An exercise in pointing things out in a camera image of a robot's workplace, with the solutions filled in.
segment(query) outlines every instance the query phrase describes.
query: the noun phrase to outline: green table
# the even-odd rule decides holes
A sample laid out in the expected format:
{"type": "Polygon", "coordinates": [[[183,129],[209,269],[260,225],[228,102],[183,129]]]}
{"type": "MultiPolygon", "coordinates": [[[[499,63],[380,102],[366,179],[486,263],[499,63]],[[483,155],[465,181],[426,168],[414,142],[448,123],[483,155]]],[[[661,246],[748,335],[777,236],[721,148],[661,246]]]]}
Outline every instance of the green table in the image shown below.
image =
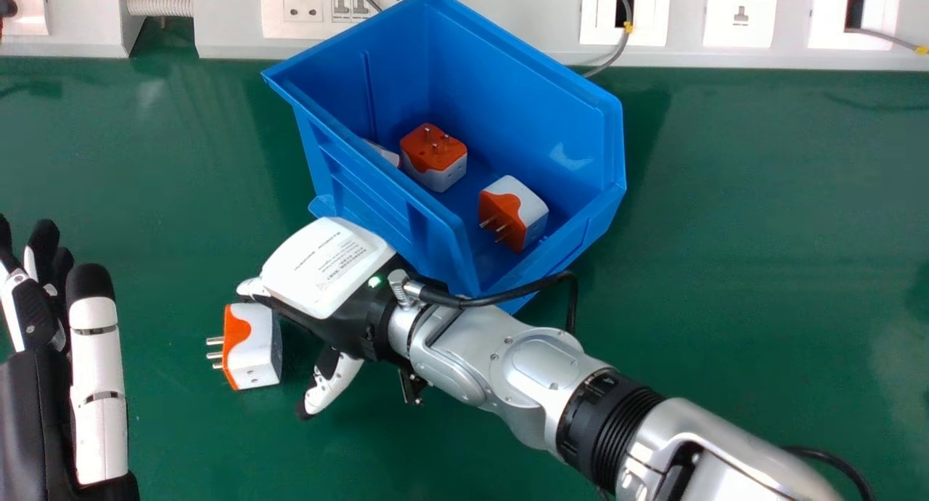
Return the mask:
{"type": "MultiPolygon", "coordinates": [[[[269,64],[199,60],[184,29],[148,25],[129,61],[0,60],[0,212],[20,244],[51,217],[112,270],[143,498],[594,499],[494,416],[437,391],[404,405],[389,366],[298,422],[319,348],[299,332],[282,386],[230,391],[203,339],[313,190],[269,64]]],[[[581,342],[770,441],[838,452],[882,499],[929,498],[929,75],[597,81],[623,101],[629,191],[574,265],[581,342]]],[[[520,318],[561,322],[553,295],[520,318]]]]}

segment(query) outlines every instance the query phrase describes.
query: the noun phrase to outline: black port opening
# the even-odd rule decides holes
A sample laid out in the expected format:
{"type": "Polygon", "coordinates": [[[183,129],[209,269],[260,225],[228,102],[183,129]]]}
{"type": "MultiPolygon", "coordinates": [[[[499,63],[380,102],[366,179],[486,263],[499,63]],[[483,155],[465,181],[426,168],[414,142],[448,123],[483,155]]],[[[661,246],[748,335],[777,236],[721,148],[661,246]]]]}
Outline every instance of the black port opening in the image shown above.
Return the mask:
{"type": "Polygon", "coordinates": [[[629,11],[626,12],[626,6],[623,5],[623,1],[616,0],[616,27],[623,28],[625,23],[628,21],[633,22],[633,13],[636,12],[636,0],[626,0],[629,2],[629,11]]]}
{"type": "Polygon", "coordinates": [[[865,0],[848,0],[846,5],[846,29],[862,28],[865,0]]]}

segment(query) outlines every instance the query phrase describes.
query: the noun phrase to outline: silver robotic arm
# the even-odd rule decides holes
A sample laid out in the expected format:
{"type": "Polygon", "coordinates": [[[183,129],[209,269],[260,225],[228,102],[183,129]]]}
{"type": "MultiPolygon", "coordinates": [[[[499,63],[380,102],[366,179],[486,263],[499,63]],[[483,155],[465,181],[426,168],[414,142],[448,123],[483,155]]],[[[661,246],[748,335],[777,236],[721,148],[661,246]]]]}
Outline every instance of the silver robotic arm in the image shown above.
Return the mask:
{"type": "MultiPolygon", "coordinates": [[[[450,296],[375,234],[320,219],[283,243],[240,296],[358,366],[397,365],[409,403],[422,404],[419,392],[432,385],[498,415],[522,444],[550,452],[620,501],[840,499],[790,452],[587,355],[568,332],[573,299],[567,330],[526,325],[494,306],[536,292],[540,282],[479,299],[450,296]]],[[[332,402],[354,372],[332,376],[340,385],[323,381],[330,386],[306,403],[308,414],[332,402]]],[[[853,478],[870,499],[863,478],[853,478]]]]}

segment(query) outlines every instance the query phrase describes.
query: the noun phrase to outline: white outlet plate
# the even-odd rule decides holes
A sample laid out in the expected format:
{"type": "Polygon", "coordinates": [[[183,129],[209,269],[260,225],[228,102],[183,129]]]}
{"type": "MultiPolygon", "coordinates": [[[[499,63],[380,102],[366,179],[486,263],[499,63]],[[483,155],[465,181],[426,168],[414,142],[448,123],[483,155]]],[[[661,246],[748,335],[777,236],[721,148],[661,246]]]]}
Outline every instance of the white outlet plate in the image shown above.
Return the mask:
{"type": "Polygon", "coordinates": [[[3,34],[5,36],[46,36],[49,35],[49,9],[46,0],[13,0],[16,1],[16,17],[6,18],[3,21],[3,34]]]}
{"type": "Polygon", "coordinates": [[[705,47],[770,47],[777,0],[706,0],[705,47]]]}
{"type": "MultiPolygon", "coordinates": [[[[848,0],[813,0],[809,47],[889,51],[893,47],[889,41],[845,32],[847,5],[848,0]]],[[[865,0],[862,28],[895,34],[899,6],[900,0],[865,0]]]]}
{"type": "MultiPolygon", "coordinates": [[[[663,46],[668,40],[671,0],[634,0],[633,32],[627,45],[663,46]]],[[[616,0],[581,0],[581,44],[616,45],[616,0]]]]}
{"type": "MultiPolygon", "coordinates": [[[[383,9],[399,2],[376,1],[383,9]]],[[[365,0],[261,0],[264,38],[325,40],[375,15],[365,0]]]]}

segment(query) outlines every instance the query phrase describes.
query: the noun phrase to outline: orange and white plug adapter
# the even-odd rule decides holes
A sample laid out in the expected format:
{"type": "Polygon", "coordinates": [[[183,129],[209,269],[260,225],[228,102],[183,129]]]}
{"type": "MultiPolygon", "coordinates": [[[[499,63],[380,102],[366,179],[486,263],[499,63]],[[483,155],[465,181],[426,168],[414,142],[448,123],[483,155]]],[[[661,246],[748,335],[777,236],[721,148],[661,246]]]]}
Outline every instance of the orange and white plug adapter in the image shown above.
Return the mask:
{"type": "Polygon", "coordinates": [[[445,192],[467,173],[467,146],[431,123],[401,140],[404,173],[420,184],[445,192]]]}
{"type": "Polygon", "coordinates": [[[493,230],[497,242],[515,253],[536,242],[545,230],[548,206],[513,176],[504,176],[480,191],[478,219],[481,229],[493,230]]]}
{"type": "Polygon", "coordinates": [[[281,383],[281,325],[260,303],[226,305],[223,335],[207,338],[207,346],[222,346],[206,359],[219,359],[213,369],[222,370],[233,391],[281,383]]]}

